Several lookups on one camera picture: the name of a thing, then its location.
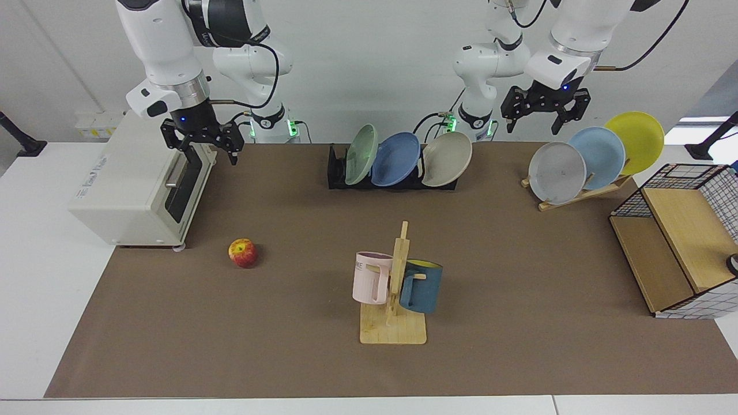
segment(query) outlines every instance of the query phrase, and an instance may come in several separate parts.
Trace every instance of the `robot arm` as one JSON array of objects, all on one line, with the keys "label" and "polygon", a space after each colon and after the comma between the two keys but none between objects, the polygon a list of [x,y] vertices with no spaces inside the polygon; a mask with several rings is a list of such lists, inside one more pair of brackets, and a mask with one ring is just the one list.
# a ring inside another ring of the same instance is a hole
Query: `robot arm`
[{"label": "robot arm", "polygon": [[[534,80],[531,88],[526,91],[513,86],[503,101],[501,111],[508,121],[508,132],[521,117],[534,112],[556,112],[553,134],[564,124],[581,120],[591,97],[579,85],[597,65],[615,28],[633,5],[633,0],[562,1],[549,44],[525,65],[525,73]],[[566,109],[572,101],[573,106]]]},{"label": "robot arm", "polygon": [[[522,10],[528,0],[514,3],[517,10]],[[487,31],[493,42],[464,46],[454,61],[456,75],[466,86],[455,114],[457,131],[477,141],[486,138],[497,98],[497,88],[487,80],[521,75],[531,58],[531,51],[523,42],[523,32],[511,18],[506,0],[490,0]]]},{"label": "robot arm", "polygon": [[252,135],[277,137],[282,143],[296,135],[277,97],[275,76],[279,63],[284,75],[292,60],[270,39],[258,0],[117,0],[116,7],[147,75],[126,99],[140,117],[171,115],[162,124],[170,148],[186,151],[190,143],[213,144],[234,165],[244,146],[238,126],[233,121],[222,125],[215,117],[209,79],[194,55],[193,31],[201,45],[216,48],[216,66],[246,89],[257,124]]},{"label": "robot arm", "polygon": [[213,63],[241,86],[252,104],[251,134],[260,143],[284,143],[298,131],[276,88],[292,70],[292,54],[272,36],[260,0],[181,0]]},{"label": "robot arm", "polygon": [[545,1],[559,8],[558,18],[551,28],[549,44],[532,57],[524,45],[506,43],[520,33],[514,16],[528,2],[489,0],[488,30],[495,36],[496,44],[464,47],[456,59],[456,72],[466,84],[465,99],[459,106],[457,118],[464,121],[466,117],[467,122],[460,124],[471,129],[472,136],[478,140],[489,124],[497,95],[494,87],[486,84],[489,78],[522,73],[533,78],[530,89],[514,86],[503,101],[501,110],[508,121],[508,132],[513,131],[520,118],[534,112],[556,112],[556,121],[551,127],[554,134],[558,134],[565,123],[581,120],[591,98],[589,91],[579,89],[579,85],[597,65],[615,28],[629,11],[644,11],[660,0]]}]

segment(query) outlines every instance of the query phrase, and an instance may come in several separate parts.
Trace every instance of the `yellow plate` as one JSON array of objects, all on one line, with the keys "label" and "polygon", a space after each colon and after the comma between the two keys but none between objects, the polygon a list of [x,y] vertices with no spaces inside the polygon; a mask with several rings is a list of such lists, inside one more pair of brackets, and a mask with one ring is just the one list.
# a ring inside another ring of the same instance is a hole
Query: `yellow plate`
[{"label": "yellow plate", "polygon": [[605,128],[620,137],[627,164],[622,174],[636,174],[651,167],[663,150],[663,128],[650,114],[624,112],[607,121]]}]

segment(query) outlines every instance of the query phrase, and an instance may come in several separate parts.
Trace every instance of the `red apple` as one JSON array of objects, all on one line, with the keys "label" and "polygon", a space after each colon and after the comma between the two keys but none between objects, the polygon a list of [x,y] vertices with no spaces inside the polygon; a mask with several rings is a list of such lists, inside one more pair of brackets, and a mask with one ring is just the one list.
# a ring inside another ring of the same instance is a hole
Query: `red apple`
[{"label": "red apple", "polygon": [[228,247],[228,256],[241,268],[251,268],[256,264],[256,246],[249,239],[236,239]]}]

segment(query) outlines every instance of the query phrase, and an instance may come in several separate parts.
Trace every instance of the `light blue plate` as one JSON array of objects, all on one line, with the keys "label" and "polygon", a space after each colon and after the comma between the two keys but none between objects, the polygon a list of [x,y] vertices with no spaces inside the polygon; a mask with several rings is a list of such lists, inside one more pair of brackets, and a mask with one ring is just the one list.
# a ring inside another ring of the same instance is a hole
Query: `light blue plate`
[{"label": "light blue plate", "polygon": [[379,144],[371,168],[371,182],[386,188],[400,183],[418,165],[420,140],[412,133],[398,133]]},{"label": "light blue plate", "polygon": [[571,137],[569,144],[582,155],[587,177],[584,189],[595,191],[614,182],[625,166],[625,147],[617,134],[604,127],[589,127]]}]

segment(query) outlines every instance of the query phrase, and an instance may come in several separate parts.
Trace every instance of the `black cable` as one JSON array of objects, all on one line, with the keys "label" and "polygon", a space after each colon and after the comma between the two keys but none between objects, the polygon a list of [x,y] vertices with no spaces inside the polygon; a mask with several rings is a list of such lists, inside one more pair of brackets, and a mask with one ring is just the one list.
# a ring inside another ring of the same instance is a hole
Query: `black cable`
[{"label": "black cable", "polygon": [[[187,15],[187,17],[190,18],[190,20],[193,20],[192,19],[192,15],[190,14],[190,11],[187,9],[186,0],[182,0],[182,9],[184,10],[184,14]],[[210,29],[208,29],[206,27],[203,27],[203,30],[206,33],[208,33],[208,34],[213,35],[213,32],[210,31]],[[250,46],[254,46],[254,47],[262,47],[262,48],[270,51],[272,53],[272,55],[275,57],[275,82],[274,82],[274,84],[272,84],[272,90],[269,92],[269,97],[266,99],[266,101],[264,101],[263,104],[258,105],[258,106],[253,106],[253,105],[249,105],[247,103],[239,103],[238,101],[234,101],[234,103],[236,103],[236,105],[245,106],[245,107],[251,108],[251,109],[262,109],[265,106],[268,106],[270,102],[272,102],[272,98],[275,96],[275,92],[277,91],[277,82],[279,81],[279,56],[277,55],[277,53],[275,52],[274,49],[272,49],[271,47],[269,47],[269,46],[267,46],[265,44],[261,44],[261,43],[250,41],[250,40],[249,41],[245,41],[244,43],[247,44],[247,45],[250,45]]]},{"label": "black cable", "polygon": [[242,103],[241,101],[237,101],[237,100],[210,100],[210,103],[213,105],[238,105],[238,106],[245,106],[247,108],[251,108],[249,104]]},{"label": "black cable", "polygon": [[528,23],[528,24],[521,24],[521,23],[520,23],[520,22],[519,22],[519,21],[517,20],[517,16],[516,16],[516,15],[515,15],[514,13],[513,13],[513,15],[512,15],[512,19],[513,19],[513,20],[515,21],[515,24],[517,24],[517,26],[518,26],[519,28],[521,28],[521,29],[528,29],[529,27],[531,27],[531,26],[533,26],[534,24],[536,24],[536,21],[538,21],[538,18],[539,18],[539,17],[541,17],[541,13],[543,13],[543,9],[544,9],[544,8],[546,7],[546,3],[548,3],[548,0],[543,0],[543,3],[541,3],[541,8],[540,8],[540,9],[538,9],[538,13],[536,14],[536,17],[534,17],[534,18],[533,18],[533,21],[532,21],[531,23]]},{"label": "black cable", "polygon": [[[456,101],[454,101],[453,104],[451,104],[451,108],[449,109],[449,112],[454,112],[454,107],[456,107],[456,104],[459,103],[459,100],[461,100],[461,96],[463,95],[464,91],[466,91],[466,88],[463,88],[461,92],[459,92],[459,96],[456,97]],[[439,126],[437,130],[435,130],[435,136],[433,136],[433,139],[435,140],[438,138],[438,133],[441,132],[441,127]]]},{"label": "black cable", "polygon": [[438,127],[438,129],[441,129],[441,127],[448,126],[448,124],[446,124],[445,122],[441,121],[439,123],[435,123],[432,126],[430,126],[430,128],[428,129],[428,132],[425,133],[425,140],[423,140],[423,144],[428,143],[428,136],[430,135],[430,130],[433,130],[433,127],[436,127],[436,126]]},{"label": "black cable", "polygon": [[658,46],[658,44],[661,43],[661,41],[666,37],[666,35],[669,34],[669,31],[671,31],[671,29],[674,27],[677,21],[679,21],[679,18],[682,16],[682,13],[684,13],[684,10],[687,8],[687,4],[689,4],[689,0],[684,0],[684,4],[682,4],[682,7],[677,12],[677,15],[674,16],[674,20],[672,20],[672,22],[669,23],[669,26],[666,27],[666,30],[664,30],[663,33],[661,33],[661,36],[658,37],[656,42],[646,51],[646,53],[644,53],[640,58],[636,59],[635,62],[633,62],[632,64],[628,66],[623,66],[621,68],[620,67],[612,68],[612,67],[606,66],[605,68],[603,68],[603,70],[623,72],[623,71],[627,71],[630,68],[633,68],[635,65],[638,65],[643,59],[645,59],[648,55],[650,55],[651,52],[653,52],[653,50],[656,49],[656,46]]},{"label": "black cable", "polygon": [[239,112],[238,114],[234,115],[228,123],[233,123],[240,117],[249,117],[249,115],[246,112]]},{"label": "black cable", "polygon": [[294,123],[295,124],[303,124],[305,126],[305,130],[308,131],[308,141],[312,144],[313,143],[313,139],[312,139],[312,137],[310,137],[310,127],[308,127],[308,123],[306,123],[305,121],[295,121]]},{"label": "black cable", "polygon": [[416,134],[418,130],[420,129],[420,127],[423,125],[423,123],[425,123],[426,121],[430,120],[433,117],[442,117],[442,115],[440,112],[434,112],[432,114],[426,115],[425,117],[423,117],[422,120],[420,120],[420,123],[418,123],[418,125],[415,126],[415,129],[413,129],[413,134]]}]

